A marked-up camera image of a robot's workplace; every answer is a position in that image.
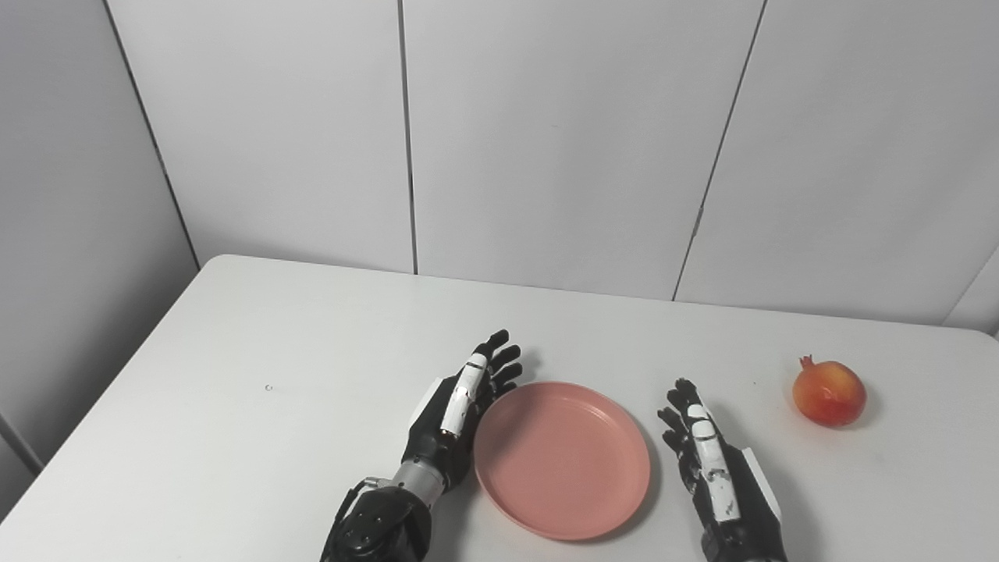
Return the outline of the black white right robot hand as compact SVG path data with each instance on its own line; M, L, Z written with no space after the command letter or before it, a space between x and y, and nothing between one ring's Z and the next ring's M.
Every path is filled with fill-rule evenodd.
M704 558L786 561L781 509L752 448L728 443L692 381L675 381L667 401L661 437L702 523Z

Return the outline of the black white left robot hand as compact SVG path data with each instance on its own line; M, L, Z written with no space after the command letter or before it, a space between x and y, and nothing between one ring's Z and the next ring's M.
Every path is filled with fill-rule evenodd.
M411 423L402 462L428 463L443 477L445 491L464 480L472 466L472 448L482 416L496 400L517 388L524 368L521 348L509 344L507 329L493 333L474 349L459 371L443 378L420 415ZM467 397L463 423L457 432L443 427L453 399Z

